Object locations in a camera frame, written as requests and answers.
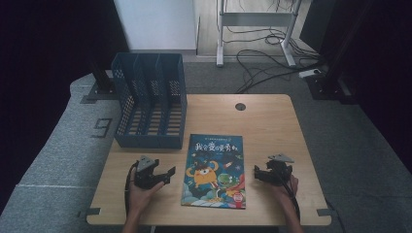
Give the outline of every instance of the book cover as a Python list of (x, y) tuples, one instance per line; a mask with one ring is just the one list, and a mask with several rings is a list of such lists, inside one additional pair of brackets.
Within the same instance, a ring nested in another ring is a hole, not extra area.
[(190, 135), (182, 205), (246, 208), (242, 136)]

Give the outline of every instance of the power strip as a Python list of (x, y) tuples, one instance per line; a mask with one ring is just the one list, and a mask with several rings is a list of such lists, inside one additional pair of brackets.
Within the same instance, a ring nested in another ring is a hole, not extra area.
[(320, 75), (322, 72), (318, 69), (313, 69), (313, 70), (308, 70), (308, 71), (303, 71), (299, 73), (299, 77), (301, 79), (306, 78), (306, 77), (310, 77), (310, 76), (316, 76), (316, 75)]

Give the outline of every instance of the blue plastic file organizer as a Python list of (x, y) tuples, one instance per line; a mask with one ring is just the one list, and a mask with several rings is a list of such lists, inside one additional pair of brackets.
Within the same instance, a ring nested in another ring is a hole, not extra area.
[(120, 52), (112, 62), (122, 148), (181, 149), (186, 98), (182, 55)]

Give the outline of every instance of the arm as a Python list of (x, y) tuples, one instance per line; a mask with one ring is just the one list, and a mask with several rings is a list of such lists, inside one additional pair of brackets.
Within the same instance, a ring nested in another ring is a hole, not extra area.
[[(136, 169), (131, 171), (130, 177), (134, 178)], [(145, 209), (151, 202), (152, 196), (155, 195), (164, 186), (164, 182), (156, 184), (152, 189), (145, 190), (136, 185), (134, 181), (129, 184), (129, 211), (127, 213), (126, 222), (124, 224), (122, 233), (135, 233), (139, 225), (139, 219)]]
[[(294, 195), (297, 193), (297, 184), (299, 180), (294, 176), (291, 175), (291, 188), (293, 190)], [(285, 215), (285, 222), (289, 233), (301, 233), (303, 232), (303, 228), (300, 225), (300, 221), (297, 218), (296, 211), (294, 209), (293, 202), (288, 195), (288, 192), (285, 190), (283, 186), (270, 186), (273, 196), (276, 202), (281, 207), (284, 215)]]

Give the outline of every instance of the black stand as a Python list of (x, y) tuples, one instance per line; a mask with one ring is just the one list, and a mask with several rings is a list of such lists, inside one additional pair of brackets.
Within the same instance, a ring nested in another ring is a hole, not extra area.
[(372, 7), (373, 0), (368, 0), (359, 15), (355, 19), (352, 27), (345, 34), (341, 46), (337, 50), (334, 59), (329, 63), (330, 67), (327, 73), (322, 76), (313, 76), (306, 78), (312, 98), (315, 100), (340, 100), (344, 104), (354, 104), (355, 100), (350, 91), (344, 84), (343, 69), (344, 58), (348, 53), (348, 48), (354, 40), (364, 18)]
[(96, 79), (96, 83), (90, 90), (88, 95), (85, 95), (81, 101), (82, 104), (94, 104), (97, 100), (116, 100), (116, 87), (113, 81), (104, 70), (102, 70), (91, 52), (88, 54), (87, 63), (91, 73)]

